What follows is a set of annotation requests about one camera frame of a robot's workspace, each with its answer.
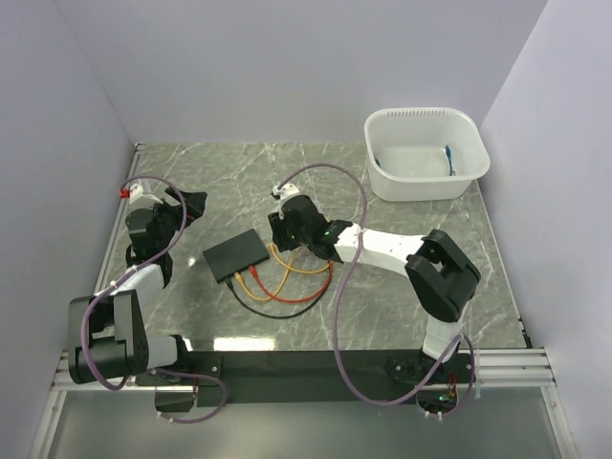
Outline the black network switch box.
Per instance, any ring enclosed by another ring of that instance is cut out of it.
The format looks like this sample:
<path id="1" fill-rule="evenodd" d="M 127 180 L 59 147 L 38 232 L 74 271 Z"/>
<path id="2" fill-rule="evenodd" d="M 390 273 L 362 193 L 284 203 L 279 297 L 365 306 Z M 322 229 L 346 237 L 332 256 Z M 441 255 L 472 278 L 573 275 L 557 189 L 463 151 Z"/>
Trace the black network switch box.
<path id="1" fill-rule="evenodd" d="M 203 251 L 203 257 L 217 284 L 236 273 L 247 271 L 270 259 L 270 254 L 255 229 L 248 229 Z"/>

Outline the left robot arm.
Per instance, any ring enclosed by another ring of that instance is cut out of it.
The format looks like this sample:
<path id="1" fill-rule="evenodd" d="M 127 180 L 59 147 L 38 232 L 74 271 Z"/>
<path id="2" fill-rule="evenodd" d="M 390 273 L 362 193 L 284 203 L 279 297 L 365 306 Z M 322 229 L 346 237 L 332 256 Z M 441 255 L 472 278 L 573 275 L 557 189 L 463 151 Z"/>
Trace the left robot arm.
<path id="1" fill-rule="evenodd" d="M 169 284 L 173 260 L 165 249 L 175 234 L 203 216 L 208 194 L 176 192 L 171 187 L 165 193 L 186 203 L 170 205 L 140 183 L 121 193 L 131 207 L 125 217 L 130 240 L 125 264 L 130 277 L 97 303 L 84 328 L 91 360 L 106 380 L 136 376 L 155 367 L 172 384 L 185 382 L 191 375 L 192 360 L 181 353 L 185 347 L 180 337 L 150 339 L 141 306 Z"/>

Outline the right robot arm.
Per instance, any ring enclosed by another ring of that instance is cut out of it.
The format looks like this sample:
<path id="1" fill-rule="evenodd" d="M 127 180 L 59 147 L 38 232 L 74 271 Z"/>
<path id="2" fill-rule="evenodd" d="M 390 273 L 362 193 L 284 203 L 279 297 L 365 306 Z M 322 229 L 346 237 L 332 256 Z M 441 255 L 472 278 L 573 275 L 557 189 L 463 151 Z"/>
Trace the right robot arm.
<path id="1" fill-rule="evenodd" d="M 322 260 L 348 263 L 357 258 L 362 265 L 408 278 L 427 313 L 422 373 L 433 382 L 452 373 L 455 349 L 450 344 L 460 334 L 463 310 L 481 273 L 446 232 L 400 235 L 327 220 L 311 198 L 291 184 L 275 187 L 272 196 L 279 211 L 268 219 L 280 251 L 305 247 Z"/>

